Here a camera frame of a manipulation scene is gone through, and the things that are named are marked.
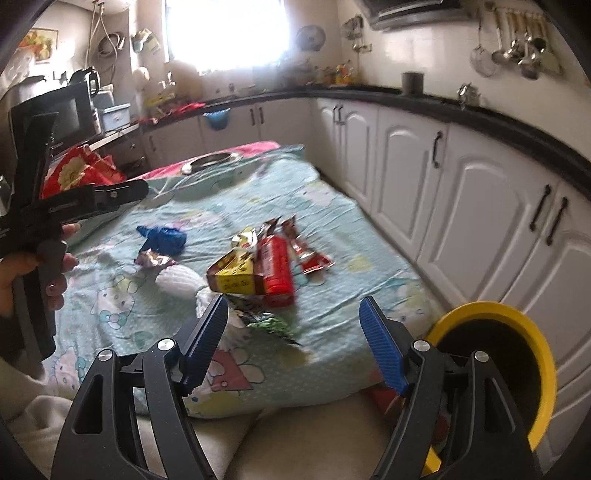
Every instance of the plastic bag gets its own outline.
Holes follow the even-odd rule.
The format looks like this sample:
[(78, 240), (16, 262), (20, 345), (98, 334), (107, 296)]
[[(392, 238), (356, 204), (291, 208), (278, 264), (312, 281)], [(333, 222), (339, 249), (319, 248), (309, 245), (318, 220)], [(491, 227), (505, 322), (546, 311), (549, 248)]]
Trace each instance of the plastic bag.
[(17, 83), (29, 76), (35, 65), (35, 54), (30, 48), (18, 48), (0, 75), (0, 99)]

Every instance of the red bag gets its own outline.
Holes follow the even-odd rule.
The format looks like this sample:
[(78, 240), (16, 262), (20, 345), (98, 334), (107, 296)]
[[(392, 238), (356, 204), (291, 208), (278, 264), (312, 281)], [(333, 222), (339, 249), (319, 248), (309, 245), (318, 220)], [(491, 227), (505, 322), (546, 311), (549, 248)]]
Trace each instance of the red bag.
[(110, 155), (102, 158), (88, 145), (73, 147), (46, 178), (41, 198), (82, 185), (113, 185), (125, 180), (127, 178), (117, 170)]

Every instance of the black kettle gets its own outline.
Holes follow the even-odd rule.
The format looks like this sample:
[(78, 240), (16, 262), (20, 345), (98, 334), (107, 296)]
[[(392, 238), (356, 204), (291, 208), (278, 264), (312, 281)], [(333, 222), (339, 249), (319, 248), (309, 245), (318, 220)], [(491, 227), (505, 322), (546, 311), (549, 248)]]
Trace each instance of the black kettle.
[(88, 67), (85, 70), (76, 70), (72, 73), (68, 85), (84, 82), (86, 78), (88, 78), (88, 84), (90, 85), (90, 96), (95, 97), (100, 90), (100, 76), (94, 67)]

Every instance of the blue gripper pad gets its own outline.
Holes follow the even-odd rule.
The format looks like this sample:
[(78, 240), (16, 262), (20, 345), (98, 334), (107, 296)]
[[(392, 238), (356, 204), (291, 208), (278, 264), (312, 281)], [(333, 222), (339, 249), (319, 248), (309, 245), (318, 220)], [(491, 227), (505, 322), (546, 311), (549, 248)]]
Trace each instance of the blue gripper pad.
[(192, 333), (187, 335), (189, 339), (194, 338), (194, 340), (186, 346), (186, 353), (181, 347), (181, 351), (184, 353), (184, 358), (181, 360), (183, 377), (180, 381), (183, 396), (189, 395), (194, 388), (203, 383), (227, 322), (228, 302), (219, 296), (212, 300), (193, 328)]
[(386, 385), (396, 390), (399, 395), (404, 395), (408, 389), (408, 381), (404, 376), (404, 356), (388, 332), (384, 321), (391, 320), (386, 319), (372, 297), (361, 300), (359, 323), (379, 370)]

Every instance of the metal screw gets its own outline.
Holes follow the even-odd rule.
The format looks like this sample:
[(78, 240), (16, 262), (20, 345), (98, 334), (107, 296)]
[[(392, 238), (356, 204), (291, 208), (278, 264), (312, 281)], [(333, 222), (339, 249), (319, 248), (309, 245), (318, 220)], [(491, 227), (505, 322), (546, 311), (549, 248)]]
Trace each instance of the metal screw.
[(413, 347), (419, 352), (427, 352), (431, 348), (425, 340), (417, 340), (413, 343)]
[(111, 360), (113, 357), (113, 352), (111, 350), (103, 350), (99, 353), (99, 360), (101, 362), (106, 362), (107, 360)]
[(479, 362), (486, 363), (488, 362), (488, 353), (478, 350), (474, 352), (474, 358)]
[(165, 338), (158, 342), (158, 350), (162, 350), (163, 352), (170, 350), (172, 347), (174, 347), (174, 340), (170, 338)]

